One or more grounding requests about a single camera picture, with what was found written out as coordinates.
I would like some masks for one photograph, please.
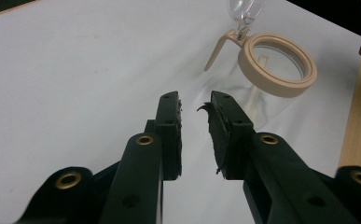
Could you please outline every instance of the white surface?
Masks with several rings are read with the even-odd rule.
[[[253,223],[242,182],[215,175],[207,115],[213,90],[239,102],[245,78],[227,43],[236,27],[222,0],[38,1],[0,15],[0,223],[15,222],[41,184],[68,166],[94,173],[120,160],[155,118],[159,97],[183,103],[183,175],[164,184],[164,223]],[[262,130],[313,169],[334,175],[361,36],[284,0],[269,1],[249,34],[283,35],[306,49],[317,82]]]

